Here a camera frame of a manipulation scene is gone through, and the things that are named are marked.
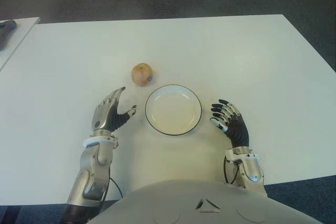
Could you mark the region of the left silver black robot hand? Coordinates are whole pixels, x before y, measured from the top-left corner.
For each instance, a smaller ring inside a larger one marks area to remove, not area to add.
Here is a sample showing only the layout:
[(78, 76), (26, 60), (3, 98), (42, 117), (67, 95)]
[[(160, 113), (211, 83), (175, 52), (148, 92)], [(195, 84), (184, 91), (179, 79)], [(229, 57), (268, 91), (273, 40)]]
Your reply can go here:
[(112, 91), (97, 105), (91, 124), (93, 136), (105, 135), (106, 132), (112, 133), (135, 115), (136, 105), (123, 114), (118, 113), (119, 99), (124, 90), (125, 87), (121, 87)]

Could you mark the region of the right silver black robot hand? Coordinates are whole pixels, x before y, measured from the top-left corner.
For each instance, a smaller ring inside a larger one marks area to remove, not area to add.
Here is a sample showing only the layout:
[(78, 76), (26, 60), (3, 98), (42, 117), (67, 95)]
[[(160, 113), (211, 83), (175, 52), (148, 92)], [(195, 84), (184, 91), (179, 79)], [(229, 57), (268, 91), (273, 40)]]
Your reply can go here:
[(231, 141), (232, 148), (248, 147), (249, 134), (241, 112), (230, 102), (219, 99), (212, 104), (210, 121)]

